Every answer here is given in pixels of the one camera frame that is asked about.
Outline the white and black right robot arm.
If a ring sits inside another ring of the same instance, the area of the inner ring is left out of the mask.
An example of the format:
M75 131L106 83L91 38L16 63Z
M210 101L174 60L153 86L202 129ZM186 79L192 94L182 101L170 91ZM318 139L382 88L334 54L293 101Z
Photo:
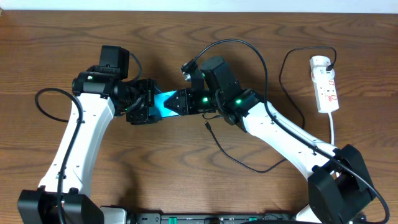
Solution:
M295 216L309 223L349 223L376 198L361 153L347 144L339 149L304 131L281 115L262 95L244 89L223 57L182 66L192 87L164 94L163 117L219 112L270 145L305 177L308 205Z

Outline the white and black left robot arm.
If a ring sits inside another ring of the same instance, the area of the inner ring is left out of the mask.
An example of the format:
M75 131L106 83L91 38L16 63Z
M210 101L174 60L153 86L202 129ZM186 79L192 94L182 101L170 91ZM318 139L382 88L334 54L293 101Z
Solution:
M119 206L91 199L93 170L106 128L116 116L142 124L154 105L152 79L81 72L72 82L70 117L62 141L36 190L23 190L17 208L24 223L135 223Z

